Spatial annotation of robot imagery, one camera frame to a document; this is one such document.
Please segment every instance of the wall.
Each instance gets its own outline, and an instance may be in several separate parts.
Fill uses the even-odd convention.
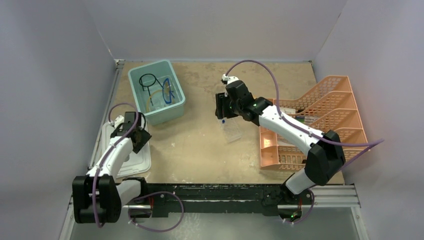
[[[345,172],[370,239],[422,239],[424,2],[348,0],[314,61],[317,79],[348,75],[369,140]]]
[[[85,0],[115,59],[309,61],[346,0]]]
[[[82,0],[0,1],[0,232],[58,239],[115,62]]]

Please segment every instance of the green object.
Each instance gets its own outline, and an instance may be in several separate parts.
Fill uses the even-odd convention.
[[[155,82],[153,76],[146,75],[142,78],[144,86],[151,85],[149,87],[150,94],[147,87],[144,87],[143,90],[139,80],[144,74],[153,74],[161,84],[166,78],[169,78],[170,89],[174,91],[173,95],[175,96],[171,104],[165,103],[162,94],[153,95],[155,91],[162,92],[162,86],[158,82]],[[149,124],[161,124],[184,115],[186,96],[184,96],[183,89],[169,60],[160,60],[135,67],[128,71],[128,78],[137,109],[145,115]]]

